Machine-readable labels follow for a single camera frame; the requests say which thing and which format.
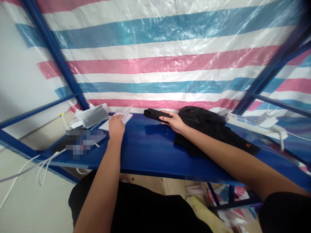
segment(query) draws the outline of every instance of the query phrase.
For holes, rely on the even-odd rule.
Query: white power strip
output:
[[[244,116],[239,116],[237,114],[233,113],[228,113],[226,115],[226,122],[232,125],[239,126],[244,129],[248,129],[251,131],[254,131],[256,133],[260,133],[263,135],[266,135],[268,137],[272,137],[275,139],[280,139],[280,135],[282,136],[282,139],[285,139],[288,137],[287,133],[285,132],[286,130],[280,126],[274,125],[273,128],[264,128],[261,126],[257,125],[256,120],[249,118],[249,117],[244,117]]]

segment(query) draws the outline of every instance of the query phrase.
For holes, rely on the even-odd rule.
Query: person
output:
[[[163,112],[172,118],[160,117],[161,120],[262,199],[259,222],[263,232],[308,229],[311,198],[307,191],[247,152],[188,127],[177,114]],[[122,117],[113,116],[109,121],[110,139],[98,170],[82,178],[70,194],[74,233],[212,232],[181,196],[163,196],[119,182],[125,130]]]

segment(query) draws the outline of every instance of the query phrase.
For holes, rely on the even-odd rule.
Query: white paper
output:
[[[123,122],[123,124],[126,124],[133,116],[133,114],[129,113],[131,111],[132,107],[133,107],[133,105],[130,107],[127,107],[123,112],[116,112],[114,114],[114,116],[115,115],[123,115],[124,117],[122,118],[122,122]],[[109,121],[110,121],[110,119],[108,121],[106,121],[104,124],[102,124],[99,127],[99,129],[109,131]]]

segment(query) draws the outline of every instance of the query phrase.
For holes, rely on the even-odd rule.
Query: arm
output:
[[[170,114],[173,118],[161,116],[161,120],[169,122],[167,125],[176,133],[191,141],[226,172],[251,188],[263,201],[275,192],[292,192],[310,196],[303,188],[256,157],[190,128],[177,114],[169,111],[162,112]]]
[[[109,121],[110,140],[78,217],[74,233],[110,232],[117,200],[121,143],[125,130],[122,117],[123,115],[113,116]]]

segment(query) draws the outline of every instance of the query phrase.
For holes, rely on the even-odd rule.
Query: black clothing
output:
[[[200,107],[187,106],[182,108],[178,115],[187,126],[216,140],[240,148],[252,155],[260,151],[258,146],[246,141],[230,128],[226,127],[226,122],[217,113]],[[180,134],[176,134],[174,143],[186,148],[190,155],[207,158],[199,148]]]
[[[152,109],[152,108],[145,109],[144,110],[144,116],[146,116],[148,118],[151,118],[151,119],[155,119],[157,121],[161,121],[161,122],[167,123],[167,124],[168,124],[167,121],[162,121],[162,120],[159,119],[159,117],[171,118],[171,116],[169,114],[161,112],[161,111],[158,111],[158,110],[155,110],[155,109]]]
[[[69,206],[74,226],[96,171],[72,189]],[[274,193],[264,202],[259,221],[266,232],[307,232],[311,198],[294,193]],[[163,196],[135,184],[119,182],[111,232],[212,232],[180,195]]]

